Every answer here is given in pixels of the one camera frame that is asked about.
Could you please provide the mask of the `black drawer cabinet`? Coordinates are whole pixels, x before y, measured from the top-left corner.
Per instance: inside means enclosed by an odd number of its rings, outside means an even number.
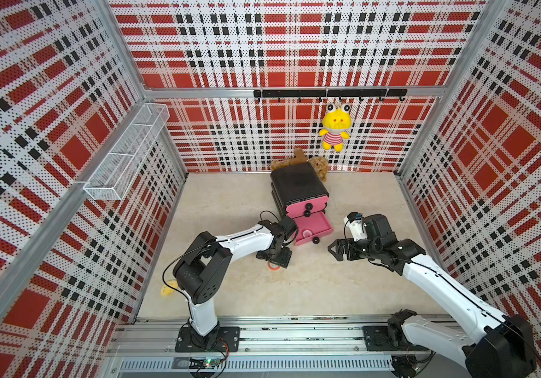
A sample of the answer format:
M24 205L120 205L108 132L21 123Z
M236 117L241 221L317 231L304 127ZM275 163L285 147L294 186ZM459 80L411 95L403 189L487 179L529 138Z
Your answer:
M270 174L271 193L281 216L288 216L286 207L308 198L329 192L317 176L314 168L306 162L273 171Z

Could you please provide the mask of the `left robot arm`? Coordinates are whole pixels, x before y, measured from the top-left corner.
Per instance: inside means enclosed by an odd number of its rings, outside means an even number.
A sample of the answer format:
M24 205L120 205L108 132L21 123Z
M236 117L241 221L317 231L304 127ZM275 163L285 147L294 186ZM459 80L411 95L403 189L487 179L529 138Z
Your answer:
M178 291L189 304L189 320L179 332L177 352L237 351L230 338L240 335L237 327L222 327L215 314L214 297L230 264L249 255L274 267L287 268L292 251L289 243L297 224L285 216L278 222L262 220L245 231L229 236L200 233L175 263L173 276Z

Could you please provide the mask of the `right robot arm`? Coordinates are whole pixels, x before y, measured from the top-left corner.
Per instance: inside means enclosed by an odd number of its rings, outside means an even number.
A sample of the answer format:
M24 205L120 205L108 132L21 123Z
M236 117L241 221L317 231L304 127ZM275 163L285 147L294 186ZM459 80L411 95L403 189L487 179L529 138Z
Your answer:
M445 272L410 239L399 240L382 214L352 212L344 236L328 247L337 261L366 260L398 274L429 295L459 325L455 331L412 310L387 321L387 343L398 349L421 346L456 362L472 377L527 377L539 357L532 326L484 302Z

